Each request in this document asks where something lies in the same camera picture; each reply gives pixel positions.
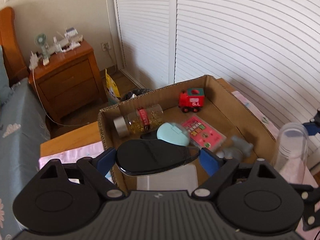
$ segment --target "yellow plastic bag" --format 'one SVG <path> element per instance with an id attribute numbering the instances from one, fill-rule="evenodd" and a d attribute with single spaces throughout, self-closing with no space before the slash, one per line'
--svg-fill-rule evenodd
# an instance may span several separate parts
<path id="1" fill-rule="evenodd" d="M 107 70 L 106 70 L 106 80 L 107 80 L 107 89 L 108 89 L 109 95 L 111 97 L 111 100 L 113 99 L 116 104 L 120 101 L 120 93 L 119 93 L 119 90 L 118 90 L 116 83 L 108 75 Z"/>

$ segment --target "wooden nightstand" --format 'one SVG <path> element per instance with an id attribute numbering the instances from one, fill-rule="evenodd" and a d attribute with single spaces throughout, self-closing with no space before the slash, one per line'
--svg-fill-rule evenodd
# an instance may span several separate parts
<path id="1" fill-rule="evenodd" d="M 66 53 L 51 55 L 47 66 L 39 62 L 34 70 L 36 87 L 44 108 L 56 122 L 87 103 L 107 101 L 93 48 L 86 41 Z M 29 83 L 35 89 L 32 71 Z"/>

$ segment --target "cardboard box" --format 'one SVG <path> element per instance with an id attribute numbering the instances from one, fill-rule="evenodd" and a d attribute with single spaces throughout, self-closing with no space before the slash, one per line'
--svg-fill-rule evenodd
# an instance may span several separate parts
<path id="1" fill-rule="evenodd" d="M 209 75 L 154 90 L 101 109 L 98 125 L 104 148 L 118 148 L 122 142 L 140 137 L 140 134 L 136 134 L 119 138 L 113 124 L 116 117 L 125 116 L 139 107 L 160 104 L 166 122 L 181 123 L 187 120 L 192 113 L 183 113 L 178 108 L 178 101 L 180 92 L 190 87 L 204 88 L 206 97 L 204 107 L 197 115 L 227 137 L 222 147 L 230 145 L 231 136 L 237 135 L 254 145 L 251 157 L 244 160 L 246 163 L 253 163 L 258 157 L 271 160 L 275 148 L 273 136 L 236 97 Z M 201 185 L 208 179 L 208 175 L 198 160 L 193 163 L 197 169 L 198 184 Z M 117 165 L 114 165 L 111 174 L 114 182 L 124 192 L 128 193 L 130 190 L 136 189 L 136 177 L 121 173 Z"/>

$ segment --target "pillow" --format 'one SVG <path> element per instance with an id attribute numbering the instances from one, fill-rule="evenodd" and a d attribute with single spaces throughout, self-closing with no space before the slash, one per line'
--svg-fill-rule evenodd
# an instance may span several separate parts
<path id="1" fill-rule="evenodd" d="M 13 90 L 9 87 L 9 78 L 7 75 L 7 71 L 4 67 L 3 60 L 3 51 L 2 46 L 0 46 L 0 101 L 1 106 L 4 105 L 11 95 L 13 94 Z"/>

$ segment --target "bed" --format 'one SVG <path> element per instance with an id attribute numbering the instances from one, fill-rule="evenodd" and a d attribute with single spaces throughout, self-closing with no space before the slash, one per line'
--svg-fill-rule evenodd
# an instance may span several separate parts
<path id="1" fill-rule="evenodd" d="M 40 144 L 50 139 L 45 112 L 28 82 L 14 31 L 14 11 L 0 11 L 0 45 L 12 95 L 0 107 L 0 240 L 21 229 L 12 213 L 17 194 L 38 171 Z"/>

